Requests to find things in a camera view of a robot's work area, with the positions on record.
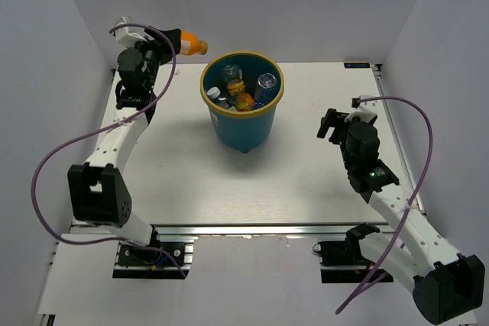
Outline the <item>orange juice bottle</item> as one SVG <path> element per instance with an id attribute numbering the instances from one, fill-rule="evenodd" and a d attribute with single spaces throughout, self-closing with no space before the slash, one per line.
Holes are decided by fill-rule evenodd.
<path id="1" fill-rule="evenodd" d="M 204 40 L 200 40 L 194 34 L 186 31 L 181 31 L 180 36 L 180 54 L 192 56 L 194 54 L 206 55 L 208 44 Z"/>

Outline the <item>blue label water bottle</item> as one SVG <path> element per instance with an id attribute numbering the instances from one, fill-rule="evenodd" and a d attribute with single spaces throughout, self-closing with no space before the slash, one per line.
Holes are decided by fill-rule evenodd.
<path id="1" fill-rule="evenodd" d="M 272 73 L 263 73 L 257 78 L 254 90 L 254 102 L 263 107 L 273 101 L 278 89 L 277 77 Z"/>

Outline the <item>clear bottle with yellow band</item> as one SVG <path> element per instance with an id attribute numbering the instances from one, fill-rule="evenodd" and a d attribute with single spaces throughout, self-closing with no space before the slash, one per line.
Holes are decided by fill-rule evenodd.
<path id="1" fill-rule="evenodd" d="M 242 71 L 237 64 L 229 64 L 222 70 L 226 89 L 231 97 L 237 97 L 245 91 L 245 82 L 242 79 Z"/>

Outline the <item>orange plastic bottle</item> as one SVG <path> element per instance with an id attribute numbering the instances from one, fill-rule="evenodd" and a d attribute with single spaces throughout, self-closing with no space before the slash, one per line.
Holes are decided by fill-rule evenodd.
<path id="1" fill-rule="evenodd" d="M 254 97 L 247 92 L 242 92 L 236 97 L 236 108 L 239 111 L 250 111 L 254 105 Z"/>

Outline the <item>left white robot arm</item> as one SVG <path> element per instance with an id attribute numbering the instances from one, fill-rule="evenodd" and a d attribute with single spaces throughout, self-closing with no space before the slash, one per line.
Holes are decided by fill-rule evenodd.
<path id="1" fill-rule="evenodd" d="M 180 53 L 183 32 L 153 27 L 145 27 L 144 32 L 141 36 L 122 24 L 114 29 L 116 40 L 125 48 L 117 59 L 113 125 L 83 164 L 70 167 L 67 178 L 74 218 L 136 244 L 135 255 L 152 264 L 160 259 L 162 247 L 154 227 L 133 213 L 123 171 L 154 116 L 158 70 Z"/>

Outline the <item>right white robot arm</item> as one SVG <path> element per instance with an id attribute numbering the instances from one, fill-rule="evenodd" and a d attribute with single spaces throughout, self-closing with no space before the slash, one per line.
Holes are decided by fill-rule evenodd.
<path id="1" fill-rule="evenodd" d="M 443 238 L 423 214 L 409 205 L 399 179 L 379 158 L 377 115 L 361 108 L 348 114 L 330 108 L 317 133 L 339 146 L 348 181 L 356 193 L 399 233 L 404 248 L 373 224 L 347 231 L 345 241 L 321 244 L 329 263 L 379 263 L 413 296 L 421 315 L 441 324 L 481 307 L 484 264 L 475 255 L 464 256 Z"/>

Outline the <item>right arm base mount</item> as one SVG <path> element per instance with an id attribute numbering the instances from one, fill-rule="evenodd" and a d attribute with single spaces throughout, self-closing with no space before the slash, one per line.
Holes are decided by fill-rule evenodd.
<path id="1" fill-rule="evenodd" d="M 320 259 L 322 283 L 360 283 L 374 264 L 361 255 L 359 240 L 378 232 L 378 227 L 363 223 L 348 230 L 344 240 L 317 242 L 313 253 Z"/>

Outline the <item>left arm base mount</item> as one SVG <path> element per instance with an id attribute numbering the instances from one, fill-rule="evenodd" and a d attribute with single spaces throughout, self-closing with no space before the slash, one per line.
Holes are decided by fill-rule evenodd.
<path id="1" fill-rule="evenodd" d="M 160 235 L 160 248 L 174 258 L 178 266 L 163 253 L 142 250 L 126 244 L 118 245 L 112 271 L 113 279 L 184 279 L 178 267 L 188 274 L 193 261 L 193 245 L 196 237 Z"/>

